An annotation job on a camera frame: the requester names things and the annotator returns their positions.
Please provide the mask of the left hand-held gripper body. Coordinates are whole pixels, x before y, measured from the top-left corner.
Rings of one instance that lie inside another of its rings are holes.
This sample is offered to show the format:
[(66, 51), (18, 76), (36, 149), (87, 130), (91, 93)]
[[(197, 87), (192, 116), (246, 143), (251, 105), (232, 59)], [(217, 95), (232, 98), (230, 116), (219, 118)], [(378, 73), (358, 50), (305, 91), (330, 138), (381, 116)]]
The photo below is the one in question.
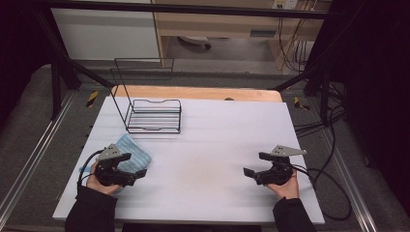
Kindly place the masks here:
[(98, 164), (95, 170), (95, 176), (102, 185), (124, 185), (124, 180), (117, 167), (119, 162), (113, 161), (114, 158), (119, 156), (121, 156), (121, 154), (114, 144), (110, 144), (108, 147), (104, 148), (97, 156), (96, 162)]

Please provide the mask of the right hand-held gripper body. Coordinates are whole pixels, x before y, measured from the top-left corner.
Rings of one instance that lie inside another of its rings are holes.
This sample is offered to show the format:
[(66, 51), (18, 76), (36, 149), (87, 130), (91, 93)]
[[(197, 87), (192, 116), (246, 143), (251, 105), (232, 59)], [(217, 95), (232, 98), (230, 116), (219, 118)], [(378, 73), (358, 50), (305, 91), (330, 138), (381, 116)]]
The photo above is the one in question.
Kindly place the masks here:
[(306, 150), (277, 145), (271, 153), (267, 153), (277, 157), (276, 160), (270, 161), (272, 164), (270, 169), (257, 173), (257, 184), (275, 184), (279, 186), (285, 184), (293, 172), (290, 158), (292, 156), (302, 156), (306, 153)]

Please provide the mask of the light blue striped cloth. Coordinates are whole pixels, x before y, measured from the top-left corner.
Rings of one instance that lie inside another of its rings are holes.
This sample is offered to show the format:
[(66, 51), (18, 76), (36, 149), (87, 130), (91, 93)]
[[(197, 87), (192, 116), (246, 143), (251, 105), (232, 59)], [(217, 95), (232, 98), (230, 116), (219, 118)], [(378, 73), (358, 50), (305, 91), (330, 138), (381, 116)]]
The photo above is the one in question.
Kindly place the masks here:
[(130, 154), (129, 159), (120, 161), (117, 167), (121, 171), (133, 172), (146, 169), (151, 156), (144, 151), (128, 134), (123, 134), (114, 145), (121, 155)]

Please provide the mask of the black wire rack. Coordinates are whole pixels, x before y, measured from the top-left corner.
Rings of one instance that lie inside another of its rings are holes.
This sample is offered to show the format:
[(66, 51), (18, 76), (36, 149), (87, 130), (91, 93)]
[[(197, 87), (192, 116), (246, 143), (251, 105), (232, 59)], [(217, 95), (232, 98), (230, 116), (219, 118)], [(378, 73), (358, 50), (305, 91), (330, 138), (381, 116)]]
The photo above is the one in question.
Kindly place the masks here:
[(110, 91), (128, 133), (180, 133), (182, 105), (178, 99), (133, 97), (138, 81), (173, 78), (173, 58), (115, 58), (110, 70), (116, 86)]

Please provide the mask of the person's left hand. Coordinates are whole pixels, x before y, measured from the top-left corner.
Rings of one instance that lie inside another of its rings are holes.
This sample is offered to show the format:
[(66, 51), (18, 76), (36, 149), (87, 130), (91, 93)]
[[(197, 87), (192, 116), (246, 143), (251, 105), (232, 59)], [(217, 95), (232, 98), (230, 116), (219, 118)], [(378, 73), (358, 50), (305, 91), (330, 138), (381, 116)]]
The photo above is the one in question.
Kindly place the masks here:
[(99, 182), (99, 180), (97, 179), (97, 177), (95, 176), (95, 170), (96, 170), (97, 164), (98, 164), (97, 162), (94, 162), (91, 165), (90, 176), (87, 179), (86, 187), (89, 188), (89, 189), (96, 190), (96, 191), (98, 191), (100, 193), (103, 193), (103, 194), (112, 195), (113, 193), (118, 191), (121, 188), (121, 186), (119, 186), (119, 185), (112, 185), (112, 186), (102, 185)]

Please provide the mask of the person's right hand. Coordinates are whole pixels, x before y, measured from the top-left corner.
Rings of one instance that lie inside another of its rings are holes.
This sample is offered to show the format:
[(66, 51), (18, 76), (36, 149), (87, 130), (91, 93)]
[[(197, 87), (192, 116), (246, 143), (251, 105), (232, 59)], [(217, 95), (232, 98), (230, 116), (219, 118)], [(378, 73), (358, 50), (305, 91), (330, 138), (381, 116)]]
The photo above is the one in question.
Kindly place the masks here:
[(297, 179), (297, 171), (294, 170), (292, 175), (290, 176), (289, 180), (279, 186), (275, 184), (268, 184), (267, 188), (270, 189), (278, 199), (286, 198), (286, 199), (294, 199), (299, 198), (299, 184)]

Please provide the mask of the white foam board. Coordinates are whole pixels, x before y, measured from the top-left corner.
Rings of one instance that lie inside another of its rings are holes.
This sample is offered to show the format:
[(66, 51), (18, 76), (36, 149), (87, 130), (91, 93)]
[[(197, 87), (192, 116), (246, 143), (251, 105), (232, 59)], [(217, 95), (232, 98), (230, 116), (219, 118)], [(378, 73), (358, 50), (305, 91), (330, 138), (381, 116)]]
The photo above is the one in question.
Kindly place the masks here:
[(259, 159), (299, 145), (283, 102), (183, 99), (178, 133), (138, 133), (152, 158), (144, 178), (117, 194), (115, 217), (126, 222), (269, 224), (273, 193), (244, 175), (266, 170)]

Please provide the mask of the yellow black tape strip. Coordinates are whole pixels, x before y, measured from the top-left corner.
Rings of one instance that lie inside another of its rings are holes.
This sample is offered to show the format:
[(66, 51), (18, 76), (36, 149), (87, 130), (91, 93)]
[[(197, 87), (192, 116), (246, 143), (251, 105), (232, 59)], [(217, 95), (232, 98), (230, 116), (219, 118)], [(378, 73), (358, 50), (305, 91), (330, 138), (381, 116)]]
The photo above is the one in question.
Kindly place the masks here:
[(301, 104), (298, 97), (294, 97), (294, 106), (297, 108), (302, 108), (303, 110), (310, 110), (308, 105)]
[(98, 94), (99, 94), (99, 91), (94, 91), (94, 92), (91, 93), (91, 95), (90, 95), (90, 97), (89, 97), (89, 99), (86, 103), (86, 107), (92, 107), (92, 105), (93, 105), (95, 99), (97, 98)]

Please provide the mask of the wooden table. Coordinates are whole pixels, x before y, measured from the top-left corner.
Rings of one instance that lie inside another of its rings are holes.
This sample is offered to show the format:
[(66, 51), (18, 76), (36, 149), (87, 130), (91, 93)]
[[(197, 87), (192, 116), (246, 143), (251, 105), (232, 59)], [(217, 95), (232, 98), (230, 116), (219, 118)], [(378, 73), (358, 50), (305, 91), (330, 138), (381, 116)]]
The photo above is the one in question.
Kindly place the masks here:
[(282, 97), (277, 91), (243, 88), (118, 85), (113, 87), (112, 91), (115, 97), (282, 102)]

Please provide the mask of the white cabinet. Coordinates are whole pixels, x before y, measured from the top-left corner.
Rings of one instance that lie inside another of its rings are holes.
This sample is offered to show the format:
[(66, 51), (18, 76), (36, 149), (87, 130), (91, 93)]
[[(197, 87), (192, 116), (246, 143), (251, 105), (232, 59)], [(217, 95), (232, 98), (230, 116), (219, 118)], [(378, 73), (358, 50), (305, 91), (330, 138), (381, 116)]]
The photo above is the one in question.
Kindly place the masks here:
[(159, 58), (154, 18), (149, 13), (53, 9), (72, 59)]

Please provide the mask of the dark curtain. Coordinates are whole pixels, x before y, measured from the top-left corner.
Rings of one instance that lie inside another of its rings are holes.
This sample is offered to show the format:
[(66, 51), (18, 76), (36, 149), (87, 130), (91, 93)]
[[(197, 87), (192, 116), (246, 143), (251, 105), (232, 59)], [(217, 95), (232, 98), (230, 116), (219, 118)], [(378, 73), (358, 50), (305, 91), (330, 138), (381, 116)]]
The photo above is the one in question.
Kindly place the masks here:
[(45, 33), (32, 15), (33, 0), (0, 0), (0, 128), (32, 73), (51, 63)]
[(310, 58), (343, 42), (330, 78), (344, 84), (365, 154), (410, 214), (410, 0), (333, 0), (330, 10), (345, 18), (323, 24)]

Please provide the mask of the white round device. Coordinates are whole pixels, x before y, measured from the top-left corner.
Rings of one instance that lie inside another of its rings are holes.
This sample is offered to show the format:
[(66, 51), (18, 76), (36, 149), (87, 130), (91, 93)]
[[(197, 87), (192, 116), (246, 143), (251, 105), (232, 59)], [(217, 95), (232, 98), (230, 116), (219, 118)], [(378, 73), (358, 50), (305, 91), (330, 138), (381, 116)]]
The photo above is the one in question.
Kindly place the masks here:
[(202, 45), (206, 49), (210, 49), (212, 46), (209, 44), (209, 40), (206, 37), (186, 37), (180, 36), (180, 39), (186, 43)]

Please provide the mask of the light wooden desk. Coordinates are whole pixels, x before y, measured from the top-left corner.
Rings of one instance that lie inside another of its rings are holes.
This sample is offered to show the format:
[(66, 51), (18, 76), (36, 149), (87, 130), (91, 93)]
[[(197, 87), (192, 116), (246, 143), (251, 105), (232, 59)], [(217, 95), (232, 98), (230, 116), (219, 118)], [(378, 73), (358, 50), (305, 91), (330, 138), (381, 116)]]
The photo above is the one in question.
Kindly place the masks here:
[[(273, 9), (274, 0), (151, 0), (153, 4), (174, 4), (194, 6), (218, 6)], [(294, 10), (319, 12), (330, 5), (321, 0), (298, 0)], [(252, 38), (266, 41), (279, 70), (286, 69), (286, 63), (295, 54), (296, 41), (313, 42), (322, 27), (321, 19), (272, 18), (233, 15), (205, 14), (161, 14), (154, 19), (158, 36), (208, 37), (208, 38)]]

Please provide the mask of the aluminium rail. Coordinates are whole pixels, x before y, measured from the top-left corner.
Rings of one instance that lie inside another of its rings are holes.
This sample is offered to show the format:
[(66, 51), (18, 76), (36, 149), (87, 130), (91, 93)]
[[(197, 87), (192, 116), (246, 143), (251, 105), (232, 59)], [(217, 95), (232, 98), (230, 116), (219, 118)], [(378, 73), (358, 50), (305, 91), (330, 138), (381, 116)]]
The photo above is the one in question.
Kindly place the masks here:
[(39, 163), (41, 162), (44, 153), (46, 152), (50, 142), (52, 141), (54, 134), (59, 129), (62, 121), (67, 115), (70, 106), (72, 105), (73, 98), (76, 92), (70, 91), (66, 97), (64, 97), (61, 104), (61, 111), (57, 114), (56, 118), (51, 120), (41, 137), (39, 138), (33, 151), (29, 154), (28, 158), (25, 160), (23, 166), (18, 171), (13, 184), (8, 189), (5, 196), (0, 201), (0, 227), (4, 226), (12, 214), (15, 205), (17, 204), (19, 198), (24, 192), (26, 186), (31, 180), (33, 173), (37, 169)]
[(362, 228), (362, 231), (377, 232), (377, 226), (366, 206), (366, 202), (364, 201), (345, 161), (342, 159), (341, 152), (337, 148), (336, 138), (332, 135), (330, 129), (324, 129), (322, 131), (322, 135), (326, 141), (326, 145), (333, 154), (332, 161), (335, 169), (348, 197), (351, 200), (353, 212)]

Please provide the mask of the white wall socket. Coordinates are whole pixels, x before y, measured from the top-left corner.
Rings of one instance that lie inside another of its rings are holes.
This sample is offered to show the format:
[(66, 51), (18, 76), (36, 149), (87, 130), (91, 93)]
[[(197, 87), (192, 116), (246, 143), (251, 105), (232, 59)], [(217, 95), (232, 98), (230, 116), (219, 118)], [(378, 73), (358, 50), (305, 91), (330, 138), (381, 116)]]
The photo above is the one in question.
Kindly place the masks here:
[(279, 10), (294, 10), (298, 0), (274, 0), (272, 8)]

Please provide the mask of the black metal frame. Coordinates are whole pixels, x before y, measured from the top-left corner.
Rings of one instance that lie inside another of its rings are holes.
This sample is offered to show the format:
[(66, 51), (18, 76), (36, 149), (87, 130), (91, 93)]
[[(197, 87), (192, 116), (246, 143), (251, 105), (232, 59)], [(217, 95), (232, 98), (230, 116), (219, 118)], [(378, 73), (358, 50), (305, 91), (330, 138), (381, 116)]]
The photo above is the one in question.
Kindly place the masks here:
[(104, 1), (72, 1), (72, 0), (33, 0), (31, 5), (35, 9), (33, 16), (43, 30), (47, 43), (50, 45), (51, 55), (56, 59), (56, 64), (52, 65), (52, 79), (58, 74), (63, 78), (75, 80), (78, 71), (87, 77), (95, 80), (102, 86), (111, 89), (114, 83), (103, 79), (101, 76), (91, 72), (73, 60), (67, 53), (63, 44), (57, 39), (59, 30), (53, 30), (50, 22), (44, 16), (45, 10), (69, 9), (88, 11), (111, 11), (111, 12), (138, 12), (138, 13), (161, 13), (180, 15), (233, 15), (233, 16), (253, 16), (272, 18), (299, 18), (299, 19), (340, 19), (342, 13), (334, 12), (307, 12), (296, 10), (262, 10), (253, 8), (218, 7), (218, 6), (194, 6), (194, 5), (174, 5), (174, 4), (146, 4), (146, 3), (125, 3), (125, 2), (104, 2)]

